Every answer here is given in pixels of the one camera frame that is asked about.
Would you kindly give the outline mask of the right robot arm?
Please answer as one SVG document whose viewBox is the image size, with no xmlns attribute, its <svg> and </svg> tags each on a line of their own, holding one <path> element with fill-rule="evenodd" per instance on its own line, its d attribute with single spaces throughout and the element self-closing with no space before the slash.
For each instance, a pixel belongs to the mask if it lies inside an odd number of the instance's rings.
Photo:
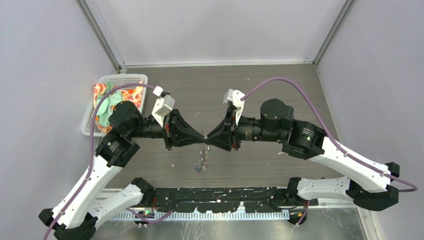
<svg viewBox="0 0 424 240">
<path fill-rule="evenodd" d="M 295 119 L 293 107 L 276 98 L 261 105 L 258 119 L 237 118 L 236 114 L 236 108 L 229 105 L 224 119 L 207 135 L 206 144 L 232 151 L 239 149 L 243 141 L 279 143 L 289 156 L 325 165 L 341 174 L 329 179 L 290 178 L 285 198 L 291 205 L 313 199 L 339 199 L 379 212 L 398 203 L 400 192 L 391 185 L 392 178 L 400 174 L 398 164 L 349 158 L 322 128 Z"/>
</svg>

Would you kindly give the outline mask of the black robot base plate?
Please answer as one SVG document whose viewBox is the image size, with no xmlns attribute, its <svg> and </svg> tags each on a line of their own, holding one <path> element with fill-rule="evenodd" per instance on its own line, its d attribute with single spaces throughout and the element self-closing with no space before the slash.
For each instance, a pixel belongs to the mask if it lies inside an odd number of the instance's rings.
<svg viewBox="0 0 424 240">
<path fill-rule="evenodd" d="M 175 213 L 276 213 L 304 207 L 306 200 L 277 187 L 180 187 L 155 188 L 144 196 L 139 207 Z"/>
</svg>

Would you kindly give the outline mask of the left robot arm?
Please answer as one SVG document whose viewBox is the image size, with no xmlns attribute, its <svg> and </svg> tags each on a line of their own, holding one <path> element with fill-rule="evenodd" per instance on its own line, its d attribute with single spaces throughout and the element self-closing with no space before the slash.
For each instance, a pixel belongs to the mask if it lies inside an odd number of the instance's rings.
<svg viewBox="0 0 424 240">
<path fill-rule="evenodd" d="M 141 177 L 101 202 L 96 198 L 140 149 L 137 138 L 163 139 L 168 150 L 204 142 L 204 136 L 185 122 L 177 109 L 164 120 L 159 124 L 153 116 L 143 117 L 131 101 L 115 106 L 109 119 L 112 130 L 92 149 L 92 161 L 83 176 L 63 201 L 39 214 L 56 239 L 89 240 L 104 222 L 126 208 L 153 204 L 155 189 Z"/>
</svg>

